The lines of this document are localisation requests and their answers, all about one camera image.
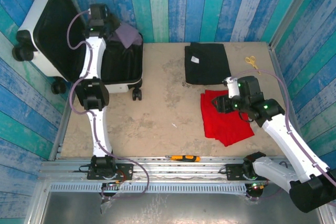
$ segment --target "folded black garment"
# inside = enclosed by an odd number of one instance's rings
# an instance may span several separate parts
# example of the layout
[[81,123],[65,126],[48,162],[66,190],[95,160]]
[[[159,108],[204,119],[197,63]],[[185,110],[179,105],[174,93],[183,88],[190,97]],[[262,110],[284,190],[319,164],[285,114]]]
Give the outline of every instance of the folded black garment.
[[214,85],[231,76],[223,44],[190,43],[184,48],[185,80],[189,84]]

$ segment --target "scissors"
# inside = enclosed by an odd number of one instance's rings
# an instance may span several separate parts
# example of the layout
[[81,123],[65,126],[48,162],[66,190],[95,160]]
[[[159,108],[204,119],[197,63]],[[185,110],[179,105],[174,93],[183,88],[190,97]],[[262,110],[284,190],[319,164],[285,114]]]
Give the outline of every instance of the scissors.
[[259,69],[256,65],[256,57],[254,56],[246,57],[245,61],[246,63],[251,64],[255,69]]

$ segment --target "red garment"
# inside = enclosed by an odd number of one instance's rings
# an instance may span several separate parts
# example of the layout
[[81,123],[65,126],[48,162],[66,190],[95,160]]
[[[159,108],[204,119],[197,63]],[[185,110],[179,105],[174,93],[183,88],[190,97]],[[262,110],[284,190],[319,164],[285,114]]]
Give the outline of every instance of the red garment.
[[[228,114],[218,113],[216,108],[212,105],[211,101],[214,98],[227,93],[227,90],[205,90],[205,94],[201,94],[201,111],[205,137],[215,138],[221,141],[225,146],[254,136],[250,124],[240,119],[238,111]],[[247,114],[242,113],[242,118],[248,120]]]

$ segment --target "open suitcase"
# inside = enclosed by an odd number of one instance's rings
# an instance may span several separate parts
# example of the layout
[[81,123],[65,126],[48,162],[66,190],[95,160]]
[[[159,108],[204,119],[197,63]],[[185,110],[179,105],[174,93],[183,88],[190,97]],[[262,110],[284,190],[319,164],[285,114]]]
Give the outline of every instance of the open suitcase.
[[[82,71],[86,47],[71,50],[67,45],[67,29],[78,14],[72,0],[34,0],[16,39],[13,57],[18,61],[31,61],[46,76],[54,77],[53,93],[66,90],[63,79],[75,82]],[[85,40],[85,23],[77,19],[70,31],[70,43],[77,45]],[[133,89],[132,98],[142,99],[143,43],[124,48],[118,41],[106,41],[101,79],[109,93],[127,92]]]

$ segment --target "tan floor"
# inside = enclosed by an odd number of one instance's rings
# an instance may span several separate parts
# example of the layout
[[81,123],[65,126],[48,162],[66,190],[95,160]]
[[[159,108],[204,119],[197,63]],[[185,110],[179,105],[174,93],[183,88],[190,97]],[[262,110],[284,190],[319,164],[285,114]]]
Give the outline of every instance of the tan floor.
[[[185,82],[184,46],[187,43],[145,44],[142,101],[132,101],[131,91],[111,94],[107,125],[113,151],[120,156],[245,156],[255,151],[282,155],[276,143],[256,123],[255,136],[229,147],[204,137],[200,94],[205,89],[222,90],[223,85],[192,86]],[[252,66],[254,55],[260,69],[274,72],[264,42],[224,43],[232,75]],[[284,107],[275,78],[256,75],[265,99],[274,98]],[[78,100],[75,107],[81,109]],[[92,156],[92,137],[86,115],[71,114],[62,157]]]

